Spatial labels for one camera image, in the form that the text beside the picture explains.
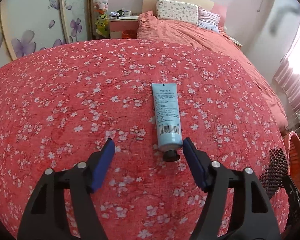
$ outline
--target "blue tube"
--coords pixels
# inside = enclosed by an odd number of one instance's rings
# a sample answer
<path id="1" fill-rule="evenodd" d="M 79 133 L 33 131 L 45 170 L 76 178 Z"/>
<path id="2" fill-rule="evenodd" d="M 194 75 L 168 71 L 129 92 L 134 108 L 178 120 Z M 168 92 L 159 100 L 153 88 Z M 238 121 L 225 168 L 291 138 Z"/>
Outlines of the blue tube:
<path id="1" fill-rule="evenodd" d="M 177 84 L 153 83 L 151 86 L 159 150 L 164 152 L 164 161 L 177 161 L 180 159 L 177 150 L 182 147 Z"/>

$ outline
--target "blue gripper pad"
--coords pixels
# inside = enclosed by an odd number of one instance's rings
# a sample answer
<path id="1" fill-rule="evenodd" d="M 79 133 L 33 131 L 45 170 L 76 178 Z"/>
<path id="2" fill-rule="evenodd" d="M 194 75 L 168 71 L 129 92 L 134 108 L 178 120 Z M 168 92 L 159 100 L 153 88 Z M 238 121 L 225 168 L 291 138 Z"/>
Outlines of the blue gripper pad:
<path id="1" fill-rule="evenodd" d="M 188 138 L 183 140 L 182 149 L 196 185 L 204 190 L 207 187 L 205 178 L 208 171 L 206 171 L 201 165 L 201 162 L 199 161 L 196 154 L 197 150 L 193 149 L 192 143 L 188 140 Z"/>
<path id="2" fill-rule="evenodd" d="M 106 173 L 109 169 L 110 163 L 112 161 L 112 158 L 114 156 L 114 152 L 114 141 L 107 141 L 100 152 L 100 154 L 102 155 L 99 159 L 98 165 L 92 172 L 92 183 L 90 187 L 93 190 L 93 192 L 101 188 L 102 183 L 105 180 Z"/>

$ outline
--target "pink comforter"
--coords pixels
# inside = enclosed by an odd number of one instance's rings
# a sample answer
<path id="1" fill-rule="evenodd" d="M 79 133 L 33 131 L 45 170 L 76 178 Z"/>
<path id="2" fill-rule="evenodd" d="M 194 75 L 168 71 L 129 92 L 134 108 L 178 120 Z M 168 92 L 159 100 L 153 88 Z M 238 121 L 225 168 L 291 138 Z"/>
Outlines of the pink comforter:
<path id="1" fill-rule="evenodd" d="M 284 108 L 277 95 L 254 65 L 247 59 L 242 51 L 235 46 L 222 29 L 220 31 L 221 34 L 218 34 L 184 22 L 158 20 L 153 16 L 153 11 L 141 14 L 138 21 L 138 39 L 175 42 L 206 48 L 237 60 L 259 88 L 280 131 L 285 130 L 288 126 Z"/>
<path id="2" fill-rule="evenodd" d="M 116 153 L 92 195 L 109 240 L 188 240 L 207 195 L 180 150 L 178 162 L 158 151 L 151 83 L 178 84 L 183 138 L 225 167 L 260 177 L 269 151 L 284 148 L 265 101 L 228 56 L 162 41 L 110 39 L 45 49 L 0 68 L 0 219 L 17 235 L 43 171 L 87 160 L 108 138 Z M 66 191 L 71 233 L 79 237 Z M 234 192 L 229 190 L 220 233 Z M 280 230 L 288 196 L 271 199 Z"/>

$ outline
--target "orange basket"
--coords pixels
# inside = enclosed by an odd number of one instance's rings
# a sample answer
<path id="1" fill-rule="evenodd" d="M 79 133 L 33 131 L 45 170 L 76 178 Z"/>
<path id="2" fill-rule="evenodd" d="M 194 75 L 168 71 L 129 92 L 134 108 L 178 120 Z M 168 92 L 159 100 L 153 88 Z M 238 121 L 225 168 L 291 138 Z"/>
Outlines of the orange basket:
<path id="1" fill-rule="evenodd" d="M 283 138 L 283 143 L 290 164 L 290 176 L 300 191 L 300 139 L 295 132 L 290 132 Z"/>
<path id="2" fill-rule="evenodd" d="M 126 30 L 122 32 L 123 39 L 136 39 L 137 38 L 137 30 Z"/>

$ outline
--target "yellow object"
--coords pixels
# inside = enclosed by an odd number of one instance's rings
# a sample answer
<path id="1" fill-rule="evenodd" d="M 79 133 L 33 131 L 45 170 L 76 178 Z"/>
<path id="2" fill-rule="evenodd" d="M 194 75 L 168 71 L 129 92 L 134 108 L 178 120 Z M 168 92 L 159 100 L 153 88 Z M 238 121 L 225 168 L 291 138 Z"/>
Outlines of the yellow object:
<path id="1" fill-rule="evenodd" d="M 105 38 L 109 36 L 109 31 L 107 30 L 108 17 L 106 14 L 100 15 L 100 17 L 97 19 L 96 26 L 97 26 L 96 32 L 98 34 L 100 34 Z"/>

